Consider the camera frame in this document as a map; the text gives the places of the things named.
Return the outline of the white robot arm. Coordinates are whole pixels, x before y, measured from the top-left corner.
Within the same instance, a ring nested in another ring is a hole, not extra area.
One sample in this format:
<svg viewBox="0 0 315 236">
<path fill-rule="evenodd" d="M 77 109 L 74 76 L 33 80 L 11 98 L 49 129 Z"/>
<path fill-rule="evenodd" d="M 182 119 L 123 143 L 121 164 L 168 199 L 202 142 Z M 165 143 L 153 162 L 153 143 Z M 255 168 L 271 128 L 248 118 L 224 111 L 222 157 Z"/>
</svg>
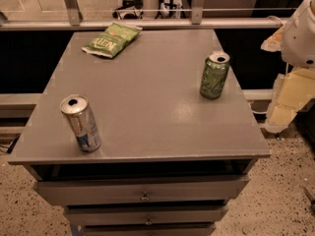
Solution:
<svg viewBox="0 0 315 236">
<path fill-rule="evenodd" d="M 274 82 L 264 124 L 268 132 L 280 133 L 315 96 L 315 0 L 303 0 L 261 48 L 279 51 L 286 63 L 285 74 Z"/>
</svg>

